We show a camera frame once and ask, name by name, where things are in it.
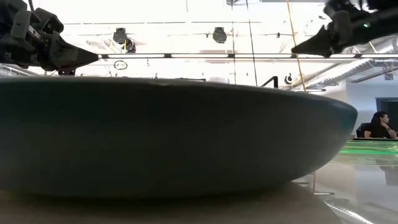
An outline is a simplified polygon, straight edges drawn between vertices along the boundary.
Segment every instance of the yellow cable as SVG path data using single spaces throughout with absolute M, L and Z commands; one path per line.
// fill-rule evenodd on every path
M 294 47 L 297 47 L 296 36 L 294 34 L 294 29 L 293 29 L 292 15 L 290 13 L 290 2 L 289 2 L 289 0 L 286 0 L 286 4 L 287 4 L 287 10 L 289 12 L 290 27 L 292 28 L 292 36 L 293 36 Z M 303 83 L 304 92 L 307 92 L 307 88 L 305 87 L 305 82 L 304 82 L 304 76 L 303 76 L 303 73 L 301 71 L 299 55 L 298 54 L 295 54 L 295 55 L 296 55 L 296 59 L 297 59 L 298 72 L 300 72 L 300 79 L 301 79 L 301 82 Z

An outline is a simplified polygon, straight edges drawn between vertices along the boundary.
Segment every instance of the dark gray bowl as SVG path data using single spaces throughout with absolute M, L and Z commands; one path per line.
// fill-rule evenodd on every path
M 267 88 L 124 78 L 0 80 L 0 189 L 72 197 L 259 190 L 317 170 L 356 110 Z

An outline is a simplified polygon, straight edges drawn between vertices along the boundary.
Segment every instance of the black cable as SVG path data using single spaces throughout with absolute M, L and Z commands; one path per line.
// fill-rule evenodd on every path
M 231 4 L 232 13 L 234 12 L 234 3 Z M 232 51 L 234 54 L 234 80 L 236 85 L 236 57 L 235 57 L 235 30 L 234 30 L 234 19 L 232 18 Z
M 35 11 L 35 9 L 34 9 L 34 7 L 33 7 L 33 2 L 32 2 L 32 0 L 29 0 L 28 2 L 29 2 L 30 10 L 31 10 L 32 12 Z
M 248 0 L 246 0 L 246 7 L 248 8 L 248 14 L 249 14 L 249 3 Z M 253 55 L 253 65 L 254 65 L 254 78 L 256 79 L 256 86 L 257 84 L 257 69 L 256 69 L 256 59 L 254 58 L 254 44 L 253 44 L 253 34 L 251 32 L 251 21 L 249 17 L 249 30 L 250 30 L 250 39 L 251 39 L 251 52 Z

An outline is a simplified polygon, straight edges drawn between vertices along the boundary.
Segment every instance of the woman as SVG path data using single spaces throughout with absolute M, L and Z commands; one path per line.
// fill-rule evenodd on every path
M 365 127 L 365 138 L 395 139 L 396 132 L 388 125 L 390 118 L 384 111 L 376 112 L 373 115 L 371 124 Z

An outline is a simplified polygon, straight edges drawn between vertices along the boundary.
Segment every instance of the table surface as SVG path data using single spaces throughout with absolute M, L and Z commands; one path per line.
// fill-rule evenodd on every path
M 0 223 L 396 224 L 398 149 L 380 144 L 349 143 L 315 175 L 266 192 L 151 201 L 0 192 Z

